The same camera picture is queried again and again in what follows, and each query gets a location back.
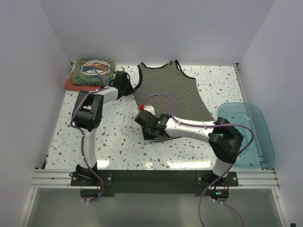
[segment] green t-shirt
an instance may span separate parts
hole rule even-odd
[[[113,60],[94,57],[78,58],[73,71],[72,83],[81,85],[100,85],[106,83],[99,77],[98,73],[109,83],[114,78],[116,66]]]

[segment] white enclosure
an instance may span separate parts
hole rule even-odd
[[[18,225],[50,147],[70,62],[240,63],[264,114],[291,222],[303,225],[301,0],[3,0],[0,3],[1,226]]]

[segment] speckled white surface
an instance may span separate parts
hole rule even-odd
[[[123,66],[131,75],[133,87],[139,81],[136,65]],[[182,66],[195,77],[201,98],[216,119],[217,108],[226,102],[242,102],[239,84],[232,66]],[[47,169],[74,169],[81,160],[80,132],[69,126],[77,93],[67,91],[49,157]],[[97,129],[96,156],[105,169],[212,169],[215,155],[206,143],[179,138],[164,142],[143,140],[142,131],[133,119],[138,110],[134,96],[122,97],[103,107]],[[258,156],[251,157],[258,163]]]

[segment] orange towel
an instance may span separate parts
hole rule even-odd
[[[71,77],[73,76],[73,72],[71,72],[68,79],[65,81],[64,89],[71,91],[95,91],[99,89],[100,86],[90,86],[90,85],[77,85],[72,83]]]

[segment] translucent blue container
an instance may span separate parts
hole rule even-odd
[[[255,133],[253,143],[238,157],[235,166],[242,168],[268,168],[275,160],[273,145],[262,112],[249,103],[225,103],[219,106],[218,117],[226,118],[230,123],[244,124]],[[243,148],[251,139],[248,130],[237,127],[244,136]]]

